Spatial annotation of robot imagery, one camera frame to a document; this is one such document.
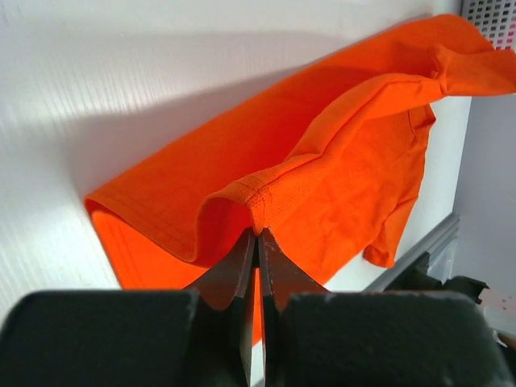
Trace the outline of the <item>orange t shirt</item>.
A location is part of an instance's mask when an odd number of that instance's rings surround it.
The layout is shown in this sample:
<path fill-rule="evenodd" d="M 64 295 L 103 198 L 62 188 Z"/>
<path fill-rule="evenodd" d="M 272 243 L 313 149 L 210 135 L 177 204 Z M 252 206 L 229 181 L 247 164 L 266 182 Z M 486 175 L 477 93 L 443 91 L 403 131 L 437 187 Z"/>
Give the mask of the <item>orange t shirt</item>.
<path fill-rule="evenodd" d="M 383 268 L 448 96 L 515 91 L 515 54 L 439 15 L 335 52 L 211 119 L 85 197 L 124 289 L 181 289 L 242 231 L 270 230 L 318 283 L 357 255 Z"/>

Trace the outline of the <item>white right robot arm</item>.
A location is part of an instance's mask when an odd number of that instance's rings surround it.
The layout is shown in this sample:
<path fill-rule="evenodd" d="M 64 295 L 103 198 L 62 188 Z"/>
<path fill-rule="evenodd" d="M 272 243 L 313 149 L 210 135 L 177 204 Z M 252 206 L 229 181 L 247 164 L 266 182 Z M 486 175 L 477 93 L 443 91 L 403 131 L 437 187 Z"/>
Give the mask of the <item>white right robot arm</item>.
<path fill-rule="evenodd" d="M 404 268 L 386 287 L 387 291 L 452 293 L 474 303 L 502 349 L 515 353 L 515 296 L 503 293 L 487 283 L 466 276 L 444 281 L 429 270 L 431 254 L 422 253 Z"/>

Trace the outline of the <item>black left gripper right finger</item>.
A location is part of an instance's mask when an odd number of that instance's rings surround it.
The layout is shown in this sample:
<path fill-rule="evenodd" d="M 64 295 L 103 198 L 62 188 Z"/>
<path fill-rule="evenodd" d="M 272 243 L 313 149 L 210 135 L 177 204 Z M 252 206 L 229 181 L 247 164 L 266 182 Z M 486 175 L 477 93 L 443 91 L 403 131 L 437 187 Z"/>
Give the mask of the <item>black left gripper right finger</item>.
<path fill-rule="evenodd" d="M 257 240 L 267 386 L 507 386 L 481 312 L 452 293 L 334 293 L 264 230 Z"/>

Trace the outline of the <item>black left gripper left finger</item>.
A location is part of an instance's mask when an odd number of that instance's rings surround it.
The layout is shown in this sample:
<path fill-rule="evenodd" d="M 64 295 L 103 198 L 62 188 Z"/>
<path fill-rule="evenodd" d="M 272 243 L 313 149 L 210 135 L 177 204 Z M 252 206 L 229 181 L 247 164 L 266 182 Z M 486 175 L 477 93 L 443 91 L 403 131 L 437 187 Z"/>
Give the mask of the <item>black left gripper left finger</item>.
<path fill-rule="evenodd" d="M 182 290 L 28 294 L 2 325 L 2 385 L 249 385 L 254 247 L 245 231 Z"/>

